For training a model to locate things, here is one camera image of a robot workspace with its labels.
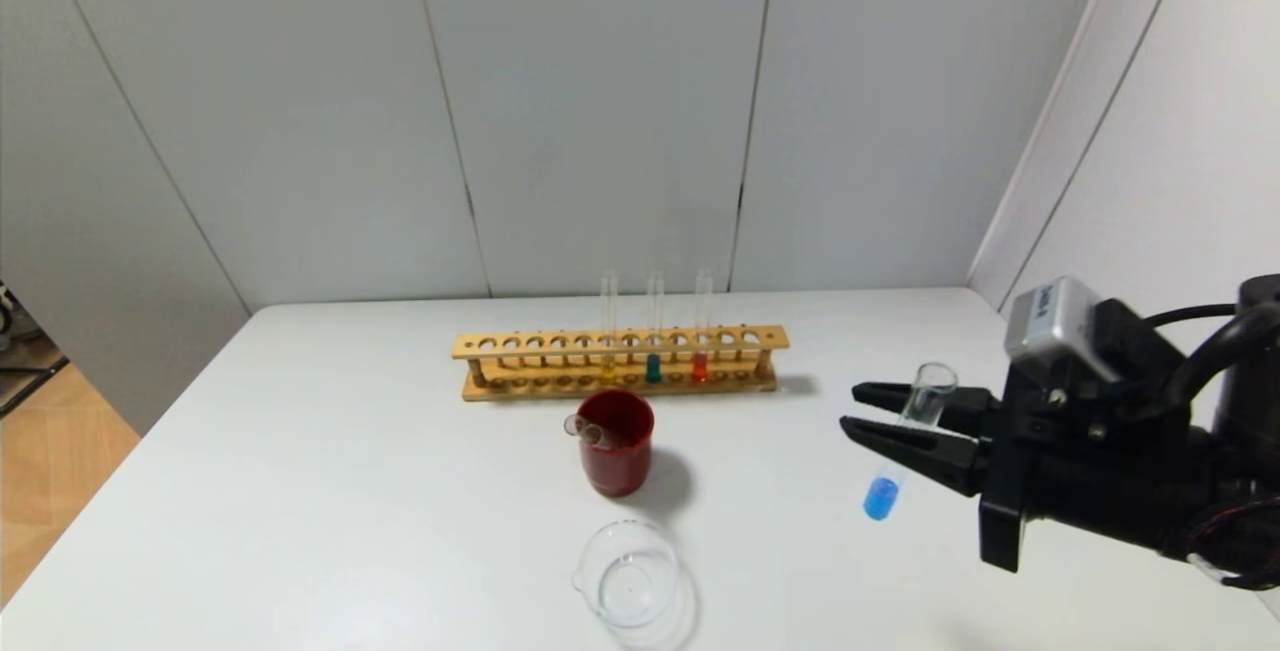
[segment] test tube rack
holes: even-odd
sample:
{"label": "test tube rack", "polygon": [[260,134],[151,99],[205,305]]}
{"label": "test tube rack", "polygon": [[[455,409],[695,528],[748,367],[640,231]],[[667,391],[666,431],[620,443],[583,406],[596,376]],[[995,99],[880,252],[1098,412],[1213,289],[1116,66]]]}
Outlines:
{"label": "test tube rack", "polygon": [[[776,391],[772,352],[788,349],[781,326],[691,329],[618,329],[605,347],[603,331],[463,333],[453,358],[467,361],[462,399],[579,399],[603,388],[626,388],[641,395],[671,393]],[[707,381],[694,381],[695,352],[707,354]],[[659,354],[662,381],[645,381],[645,359]],[[602,379],[604,356],[613,356],[612,381]]]}

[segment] test tube with blue liquid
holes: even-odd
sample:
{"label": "test tube with blue liquid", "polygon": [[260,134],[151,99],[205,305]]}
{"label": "test tube with blue liquid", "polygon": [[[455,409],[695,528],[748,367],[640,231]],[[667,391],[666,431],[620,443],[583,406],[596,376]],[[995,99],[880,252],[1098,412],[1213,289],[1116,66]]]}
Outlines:
{"label": "test tube with blue liquid", "polygon": [[[947,405],[947,396],[956,390],[956,372],[947,365],[923,365],[915,372],[915,382],[911,385],[910,396],[906,405],[902,405],[902,414],[899,426],[906,428],[933,428],[942,417],[942,409]],[[897,501],[897,495],[906,481],[908,469],[895,460],[887,460],[881,467],[879,473],[872,480],[872,486],[867,490],[867,499],[863,500],[863,510],[877,521],[888,518],[888,513]]]}
{"label": "test tube with blue liquid", "polygon": [[[649,274],[649,344],[662,344],[662,297],[667,293],[667,283],[662,272]],[[662,382],[662,356],[649,354],[644,365],[645,382]]]}

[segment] glass test tube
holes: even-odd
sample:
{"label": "glass test tube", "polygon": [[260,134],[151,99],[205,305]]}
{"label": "glass test tube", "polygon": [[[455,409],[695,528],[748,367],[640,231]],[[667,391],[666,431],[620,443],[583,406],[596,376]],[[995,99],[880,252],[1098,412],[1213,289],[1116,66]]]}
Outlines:
{"label": "glass test tube", "polygon": [[577,436],[582,443],[596,449],[608,450],[625,446],[625,443],[617,437],[617,434],[605,431],[604,427],[589,422],[589,420],[580,417],[580,414],[571,414],[564,420],[564,434]]}
{"label": "glass test tube", "polygon": [[[933,428],[947,405],[947,396],[956,390],[956,372],[947,365],[923,365],[915,372],[911,395],[902,405],[899,426],[909,428]],[[884,460],[879,473],[872,480],[863,500],[863,510],[877,521],[888,518],[897,501],[908,469],[896,460]]]}
{"label": "glass test tube", "polygon": [[616,373],[613,349],[618,338],[618,274],[607,271],[600,278],[600,382],[613,382]]}
{"label": "glass test tube", "polygon": [[[662,272],[649,274],[649,344],[662,344],[662,297],[667,293]],[[645,382],[662,382],[662,356],[649,354],[644,365]]]}
{"label": "glass test tube", "polygon": [[689,375],[694,382],[707,382],[707,344],[712,333],[712,272],[699,269],[694,283],[694,368]]}

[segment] black equipment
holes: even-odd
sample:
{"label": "black equipment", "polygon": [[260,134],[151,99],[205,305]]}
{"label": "black equipment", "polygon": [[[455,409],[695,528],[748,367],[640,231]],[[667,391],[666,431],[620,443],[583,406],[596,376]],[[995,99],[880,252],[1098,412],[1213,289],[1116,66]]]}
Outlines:
{"label": "black equipment", "polygon": [[[1016,572],[1023,524],[1046,518],[1211,565],[1225,586],[1280,586],[1280,274],[1244,281],[1235,308],[1151,318],[1088,295],[1065,278],[1019,297],[1002,399],[957,388],[938,423],[945,432],[851,417],[841,428],[956,492],[980,495],[988,564]],[[1192,356],[1156,331],[1233,312]],[[1190,426],[1190,404],[1220,372],[1207,432]],[[899,413],[909,386],[860,382],[852,391]]]}

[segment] red cup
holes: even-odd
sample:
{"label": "red cup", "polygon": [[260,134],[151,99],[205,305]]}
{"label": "red cup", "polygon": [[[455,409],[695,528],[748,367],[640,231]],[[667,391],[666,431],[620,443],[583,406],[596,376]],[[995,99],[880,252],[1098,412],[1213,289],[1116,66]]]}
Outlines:
{"label": "red cup", "polygon": [[602,496],[626,496],[644,485],[649,475],[653,409],[649,402],[621,388],[593,393],[577,409],[580,417],[618,439],[616,449],[596,449],[579,441],[582,469]]}

